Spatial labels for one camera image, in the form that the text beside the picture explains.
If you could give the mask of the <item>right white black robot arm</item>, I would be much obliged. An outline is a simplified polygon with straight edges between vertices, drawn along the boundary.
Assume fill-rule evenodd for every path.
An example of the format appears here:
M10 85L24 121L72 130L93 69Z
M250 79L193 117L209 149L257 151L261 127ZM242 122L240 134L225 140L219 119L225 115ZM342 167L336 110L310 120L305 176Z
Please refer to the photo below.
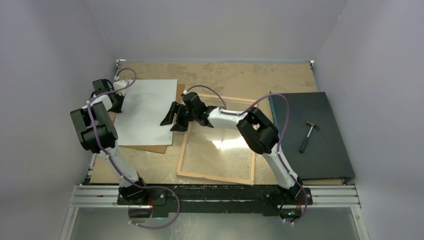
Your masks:
M172 102L161 126L171 125L172 132L186 132L189 122L203 127L238 130L248 147L262 155L275 175L281 189L280 196L288 204L294 203L306 190L302 180L291 168L281 146L283 133L256 104L270 97L262 96L243 111L227 110L224 106L206 105L195 92L182 95L182 103Z

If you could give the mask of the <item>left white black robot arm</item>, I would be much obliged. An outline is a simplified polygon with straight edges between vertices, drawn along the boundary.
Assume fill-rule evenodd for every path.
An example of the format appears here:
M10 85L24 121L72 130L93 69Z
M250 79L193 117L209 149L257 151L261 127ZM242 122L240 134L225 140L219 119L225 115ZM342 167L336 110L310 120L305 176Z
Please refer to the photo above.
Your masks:
M117 143L118 133L109 112L120 113L125 95L115 92L126 82L112 83L108 79L92 82L94 92L88 103L70 112L81 146L104 158L119 183L119 194L138 205L146 203L149 191L142 177L129 164Z

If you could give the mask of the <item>small hammer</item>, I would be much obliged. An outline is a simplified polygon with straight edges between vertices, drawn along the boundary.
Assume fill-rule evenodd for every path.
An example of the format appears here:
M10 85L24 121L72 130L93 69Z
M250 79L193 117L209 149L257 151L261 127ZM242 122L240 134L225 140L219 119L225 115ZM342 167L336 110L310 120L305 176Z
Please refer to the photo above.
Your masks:
M305 150L306 150L306 148L307 148L307 145L308 145L308 142L309 142L309 139L310 139L310 136L311 136L312 131L313 131L313 130L317 130L317 131L319 131L319 130L320 130L320 127L319 127L317 124L313 123L313 122L307 121L307 122L306 122L306 125L308 125L308 126L309 126L309 130L308 130L308 132L307 132L307 134L306 134L305 138L303 139L303 141L302 141L302 143L301 143L301 145L300 145L300 147L299 147L299 149L298 149L298 151L299 151L300 153L304 153L304 152L305 152Z

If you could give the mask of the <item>dark blue book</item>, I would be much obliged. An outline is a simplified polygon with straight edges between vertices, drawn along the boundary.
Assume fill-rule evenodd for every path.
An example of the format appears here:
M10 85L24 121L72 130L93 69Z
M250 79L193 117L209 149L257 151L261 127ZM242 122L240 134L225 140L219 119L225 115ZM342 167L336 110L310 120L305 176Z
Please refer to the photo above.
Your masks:
M325 92L272 95L269 105L274 124L283 133L282 151L302 180L350 180L355 177ZM307 121L317 124L320 130L312 131L304 153L300 153L299 148L310 129Z

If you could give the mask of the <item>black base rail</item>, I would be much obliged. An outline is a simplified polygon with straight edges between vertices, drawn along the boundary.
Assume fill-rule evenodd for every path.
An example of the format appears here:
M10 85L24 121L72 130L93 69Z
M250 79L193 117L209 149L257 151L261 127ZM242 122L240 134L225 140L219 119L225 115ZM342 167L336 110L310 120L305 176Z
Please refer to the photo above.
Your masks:
M312 205L310 188L293 191L276 184L152 184L148 189L119 187L117 204L132 208L146 206L152 217L165 218L170 213L262 214L285 216L298 204Z

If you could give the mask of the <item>aluminium frame rails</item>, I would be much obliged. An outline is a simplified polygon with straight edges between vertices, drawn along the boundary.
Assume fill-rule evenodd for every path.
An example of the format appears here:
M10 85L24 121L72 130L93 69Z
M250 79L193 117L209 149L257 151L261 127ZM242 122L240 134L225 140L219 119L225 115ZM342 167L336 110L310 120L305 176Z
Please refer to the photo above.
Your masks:
M129 164L153 184L278 185L266 160L236 129L191 122L162 153L121 146ZM356 187L310 185L312 205L284 216L260 213L169 213L118 205L118 179L95 154L91 179L75 186L62 230L68 240L364 240L368 239Z

